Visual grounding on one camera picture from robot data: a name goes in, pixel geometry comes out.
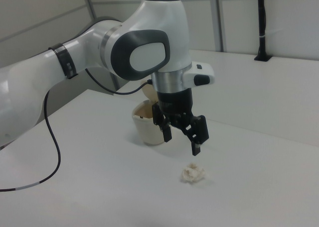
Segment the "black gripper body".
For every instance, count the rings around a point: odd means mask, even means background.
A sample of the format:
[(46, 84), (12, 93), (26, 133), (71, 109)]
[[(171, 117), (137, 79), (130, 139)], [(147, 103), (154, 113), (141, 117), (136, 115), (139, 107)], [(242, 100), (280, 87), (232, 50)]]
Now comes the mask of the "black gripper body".
[(191, 115), (192, 113), (192, 90), (186, 90), (177, 93), (161, 93), (157, 92), (159, 99), (159, 109), (163, 114), (168, 115)]

